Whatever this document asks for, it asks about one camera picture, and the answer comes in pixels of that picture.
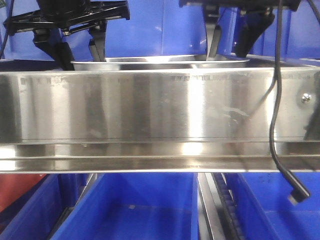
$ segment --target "stainless steel rail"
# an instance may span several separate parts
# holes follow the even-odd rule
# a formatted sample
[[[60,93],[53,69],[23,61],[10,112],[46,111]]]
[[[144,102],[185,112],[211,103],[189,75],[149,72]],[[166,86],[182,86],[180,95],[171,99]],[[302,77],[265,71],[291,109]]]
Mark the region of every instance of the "stainless steel rail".
[[[273,68],[0,73],[0,172],[275,171]],[[277,150],[320,170],[320,68],[283,67]]]

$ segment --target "blue bin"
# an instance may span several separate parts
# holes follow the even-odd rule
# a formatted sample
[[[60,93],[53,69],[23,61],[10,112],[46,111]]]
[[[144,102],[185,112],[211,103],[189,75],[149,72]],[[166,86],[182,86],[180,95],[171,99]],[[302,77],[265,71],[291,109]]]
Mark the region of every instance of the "blue bin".
[[[0,240],[46,240],[64,209],[78,200],[86,178],[86,174],[47,176],[0,234]]]
[[[194,173],[101,176],[52,240],[196,240]]]
[[[320,239],[319,172],[297,173],[312,196],[292,205],[292,191],[280,173],[230,173],[236,215],[247,240]]]

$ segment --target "black mount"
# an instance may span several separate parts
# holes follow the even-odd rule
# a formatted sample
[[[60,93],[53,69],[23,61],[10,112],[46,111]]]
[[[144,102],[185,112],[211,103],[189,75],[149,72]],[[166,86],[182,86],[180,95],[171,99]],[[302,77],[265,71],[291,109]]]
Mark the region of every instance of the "black mount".
[[[62,69],[74,70],[70,63],[74,60],[72,51],[67,42],[62,42],[60,30],[64,36],[69,36],[89,29],[92,36],[89,49],[93,60],[104,62],[106,21],[121,18],[130,19],[127,1],[93,1],[88,3],[84,13],[68,20],[48,21],[40,10],[36,10],[8,18],[4,26],[9,26],[7,30],[10,36],[33,31],[33,43],[37,48],[52,57]]]

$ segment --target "bolt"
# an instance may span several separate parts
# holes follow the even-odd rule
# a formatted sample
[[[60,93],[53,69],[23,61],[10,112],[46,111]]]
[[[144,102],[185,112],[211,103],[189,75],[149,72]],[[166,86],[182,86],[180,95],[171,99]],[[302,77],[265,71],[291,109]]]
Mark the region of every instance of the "bolt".
[[[302,95],[301,102],[302,102],[303,104],[310,102],[310,100],[311,100],[311,94],[309,94],[309,93],[304,93],[304,94]]]

